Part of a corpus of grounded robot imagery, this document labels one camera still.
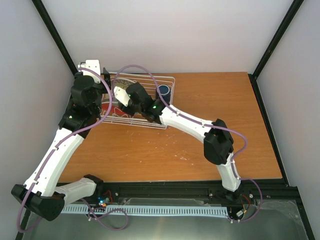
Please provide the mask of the red rimmed plate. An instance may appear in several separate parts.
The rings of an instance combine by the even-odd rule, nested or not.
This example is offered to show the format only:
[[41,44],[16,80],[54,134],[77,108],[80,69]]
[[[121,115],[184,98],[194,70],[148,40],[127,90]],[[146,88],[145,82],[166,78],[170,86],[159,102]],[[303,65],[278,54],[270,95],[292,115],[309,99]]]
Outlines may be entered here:
[[[101,115],[104,116],[107,113],[107,110],[110,105],[110,97],[107,93],[104,93],[102,95],[102,100],[101,100]],[[139,114],[135,114],[134,116],[129,115],[128,113],[123,112],[119,108],[119,103],[116,98],[112,99],[111,102],[111,109],[108,114],[109,118],[123,118],[123,119],[142,119],[142,116]]]

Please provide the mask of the white floral pattern plate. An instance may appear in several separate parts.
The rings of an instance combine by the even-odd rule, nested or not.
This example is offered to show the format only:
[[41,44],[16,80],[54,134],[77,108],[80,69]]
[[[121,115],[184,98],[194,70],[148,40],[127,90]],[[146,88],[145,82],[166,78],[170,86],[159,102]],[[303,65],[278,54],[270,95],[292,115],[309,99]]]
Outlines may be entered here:
[[114,86],[126,90],[128,88],[128,86],[130,86],[134,83],[136,83],[136,82],[134,80],[129,79],[129,78],[117,78]]

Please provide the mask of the dark blue ceramic mug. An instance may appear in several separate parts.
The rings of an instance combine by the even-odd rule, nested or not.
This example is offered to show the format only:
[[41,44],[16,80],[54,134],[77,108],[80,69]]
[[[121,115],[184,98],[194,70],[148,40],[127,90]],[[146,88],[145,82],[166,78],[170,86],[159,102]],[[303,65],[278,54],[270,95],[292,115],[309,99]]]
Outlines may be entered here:
[[171,88],[166,84],[161,84],[155,90],[155,98],[160,99],[160,96],[166,101],[169,102],[171,99]]

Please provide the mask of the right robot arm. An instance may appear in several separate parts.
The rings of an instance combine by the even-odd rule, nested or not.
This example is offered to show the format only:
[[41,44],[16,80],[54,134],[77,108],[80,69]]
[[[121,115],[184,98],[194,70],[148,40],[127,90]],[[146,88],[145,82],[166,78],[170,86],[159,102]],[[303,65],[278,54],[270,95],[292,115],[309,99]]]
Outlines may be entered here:
[[217,166],[222,186],[231,192],[239,188],[241,181],[231,166],[234,140],[225,130],[224,121],[217,119],[211,122],[187,114],[172,104],[166,106],[160,98],[152,99],[138,82],[126,89],[116,86],[114,96],[122,112],[131,116],[140,114],[150,123],[176,128],[199,140],[203,144],[205,159]]

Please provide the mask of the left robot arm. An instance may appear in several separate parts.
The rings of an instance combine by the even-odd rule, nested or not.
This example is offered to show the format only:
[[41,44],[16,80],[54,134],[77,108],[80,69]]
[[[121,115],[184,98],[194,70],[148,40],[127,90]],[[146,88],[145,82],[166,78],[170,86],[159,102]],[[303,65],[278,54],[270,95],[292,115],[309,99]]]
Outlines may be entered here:
[[16,223],[23,211],[52,221],[64,207],[83,198],[103,198],[103,180],[87,174],[80,180],[57,186],[70,158],[88,136],[90,130],[106,118],[101,116],[102,95],[112,95],[111,77],[96,64],[80,65],[70,90],[66,111],[58,124],[55,137],[40,164],[24,184],[15,184],[12,196],[20,203]]

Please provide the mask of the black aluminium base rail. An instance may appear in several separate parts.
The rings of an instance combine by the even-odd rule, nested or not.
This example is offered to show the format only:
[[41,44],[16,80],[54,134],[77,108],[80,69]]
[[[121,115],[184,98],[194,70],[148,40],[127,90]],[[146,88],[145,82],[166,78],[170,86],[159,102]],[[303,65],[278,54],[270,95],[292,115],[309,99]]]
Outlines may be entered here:
[[36,185],[33,183],[27,189],[25,185],[16,184],[11,194],[28,210],[49,220],[74,202],[83,200],[97,206],[106,198],[111,198],[114,205],[129,199],[190,199],[222,207],[238,207],[242,200],[258,207],[264,200],[301,200],[297,187],[286,186],[280,179],[246,178],[235,191],[225,189],[221,181],[108,183],[90,174],[75,182],[54,184],[48,195],[37,190]]

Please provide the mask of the black enclosure frame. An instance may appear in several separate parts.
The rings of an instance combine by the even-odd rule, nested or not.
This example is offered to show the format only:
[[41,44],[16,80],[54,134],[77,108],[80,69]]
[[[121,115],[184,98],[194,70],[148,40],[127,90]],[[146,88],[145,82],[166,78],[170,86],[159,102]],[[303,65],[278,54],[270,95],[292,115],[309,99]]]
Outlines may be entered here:
[[[261,116],[263,118],[264,121],[264,125],[266,127],[273,151],[275,153],[276,159],[278,161],[280,170],[281,170],[281,174],[282,177],[284,179],[284,181],[286,182],[286,184],[289,184],[289,180],[287,178],[287,175],[285,173],[285,169],[280,157],[280,152],[279,152],[279,148],[276,144],[276,139],[274,136],[274,133],[272,131],[271,128],[271,124],[270,124],[270,120],[269,117],[267,115],[266,112],[266,108],[264,105],[264,102],[262,100],[262,96],[261,96],[261,92],[260,89],[258,87],[258,83],[257,83],[257,79],[259,77],[259,75],[261,74],[263,68],[265,67],[265,65],[267,64],[268,60],[270,59],[272,53],[274,52],[274,50],[276,49],[278,43],[280,42],[281,38],[283,37],[284,33],[286,32],[287,28],[289,27],[290,23],[292,22],[292,20],[294,19],[296,13],[298,12],[298,10],[300,9],[301,5],[303,4],[304,0],[293,0],[289,9],[287,10],[285,16],[283,17],[279,27],[277,28],[274,36],[272,37],[268,47],[266,48],[266,50],[264,51],[259,63],[257,64],[257,67],[255,68],[253,74],[249,74],[249,80],[250,80],[250,84],[252,86],[253,92],[255,94],[256,97],[256,101],[258,103],[259,106],[259,110],[261,112]],[[33,5],[35,6],[37,12],[39,13],[43,23],[45,24],[46,28],[48,29],[52,39],[54,40],[56,46],[58,47],[60,53],[62,54],[66,64],[68,65],[70,71],[73,74],[76,74],[76,66],[72,61],[72,58],[65,46],[65,44],[63,43],[62,38],[60,37],[58,30],[56,29],[44,3],[42,2],[42,0],[32,0]],[[305,208],[301,208],[303,211],[302,213],[300,213],[302,215],[302,223],[304,224],[304,229],[306,230],[306,234],[309,238],[309,240],[315,240],[314,238],[314,234],[310,225],[310,222],[308,220]],[[30,210],[26,210],[25,214],[23,216],[22,219],[22,225],[20,225],[20,223],[18,224],[18,232],[17,235],[15,237],[15,240],[22,240],[23,236],[25,233],[30,232],[31,230],[33,230],[33,228],[35,228],[37,224],[35,224],[34,226],[30,226],[28,229],[25,229],[27,226],[27,223],[29,221],[31,215],[31,211]]]

